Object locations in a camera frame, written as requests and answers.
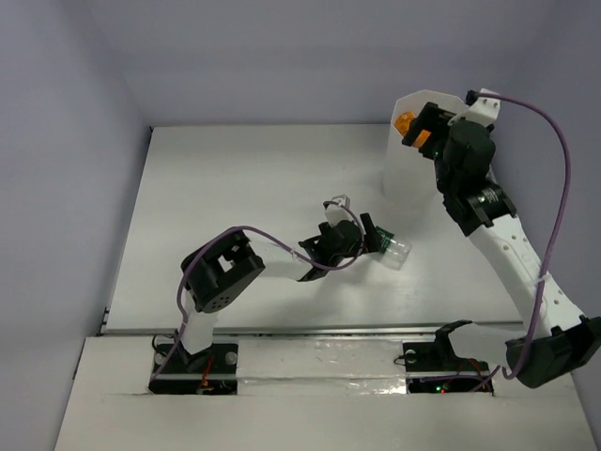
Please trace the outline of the green label clear bottle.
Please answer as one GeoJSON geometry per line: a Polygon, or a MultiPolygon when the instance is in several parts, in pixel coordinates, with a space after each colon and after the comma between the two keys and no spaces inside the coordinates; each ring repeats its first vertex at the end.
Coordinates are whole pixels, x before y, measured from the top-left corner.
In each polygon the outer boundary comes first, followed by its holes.
{"type": "Polygon", "coordinates": [[[389,269],[400,270],[408,259],[412,244],[382,227],[377,226],[376,231],[381,238],[378,262],[389,269]]]}

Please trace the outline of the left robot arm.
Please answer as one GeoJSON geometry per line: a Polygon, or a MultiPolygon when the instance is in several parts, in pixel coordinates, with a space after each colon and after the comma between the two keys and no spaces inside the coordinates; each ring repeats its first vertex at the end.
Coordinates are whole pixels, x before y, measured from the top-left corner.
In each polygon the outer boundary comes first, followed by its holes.
{"type": "Polygon", "coordinates": [[[380,251],[382,237],[369,214],[342,210],[326,217],[298,250],[255,227],[234,226],[184,258],[177,289],[182,323],[169,351],[183,368],[196,371],[206,364],[217,313],[255,279],[314,282],[380,251]]]}

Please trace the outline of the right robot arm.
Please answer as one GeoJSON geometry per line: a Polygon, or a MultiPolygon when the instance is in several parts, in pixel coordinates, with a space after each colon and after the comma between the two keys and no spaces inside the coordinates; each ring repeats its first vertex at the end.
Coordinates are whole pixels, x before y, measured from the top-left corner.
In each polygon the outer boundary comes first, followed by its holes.
{"type": "Polygon", "coordinates": [[[526,333],[508,338],[497,360],[507,379],[534,389],[587,364],[600,348],[600,319],[589,318],[548,270],[562,217],[542,256],[526,237],[516,206],[489,174],[501,97],[484,94],[455,113],[429,101],[394,126],[407,147],[434,164],[443,206],[498,276],[526,333]]]}

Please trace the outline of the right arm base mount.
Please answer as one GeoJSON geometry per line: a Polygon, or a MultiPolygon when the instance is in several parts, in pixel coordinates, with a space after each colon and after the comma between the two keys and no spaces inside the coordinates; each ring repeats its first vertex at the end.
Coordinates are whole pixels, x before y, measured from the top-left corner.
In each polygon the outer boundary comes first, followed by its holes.
{"type": "Polygon", "coordinates": [[[393,363],[406,369],[410,394],[494,394],[488,363],[458,357],[452,347],[450,334],[466,325],[472,322],[463,319],[448,323],[435,331],[433,341],[402,345],[393,363]]]}

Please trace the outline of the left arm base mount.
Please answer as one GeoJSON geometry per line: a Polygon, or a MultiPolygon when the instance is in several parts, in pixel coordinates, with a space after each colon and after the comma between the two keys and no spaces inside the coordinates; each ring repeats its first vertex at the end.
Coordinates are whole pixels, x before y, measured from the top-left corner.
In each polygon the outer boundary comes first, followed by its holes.
{"type": "Polygon", "coordinates": [[[155,334],[152,337],[154,354],[148,384],[150,393],[233,396],[238,392],[238,343],[214,343],[194,356],[179,344],[174,354],[166,359],[174,338],[174,334],[155,334]]]}

